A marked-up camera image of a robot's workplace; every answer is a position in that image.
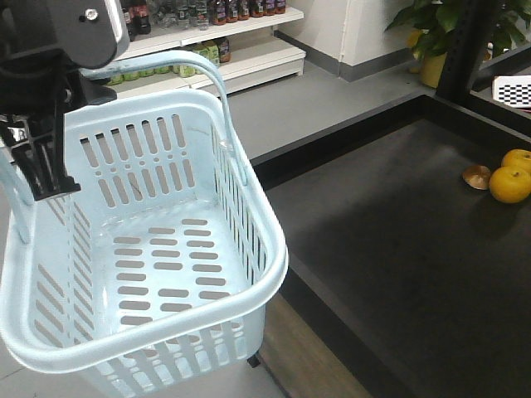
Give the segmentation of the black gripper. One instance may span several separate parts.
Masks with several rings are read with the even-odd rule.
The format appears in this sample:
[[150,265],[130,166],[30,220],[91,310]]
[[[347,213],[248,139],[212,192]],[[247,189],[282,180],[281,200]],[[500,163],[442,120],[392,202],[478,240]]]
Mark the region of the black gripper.
[[1,139],[35,201],[78,192],[67,174],[64,114],[116,98],[82,75],[117,56],[115,39],[55,39],[1,46]]

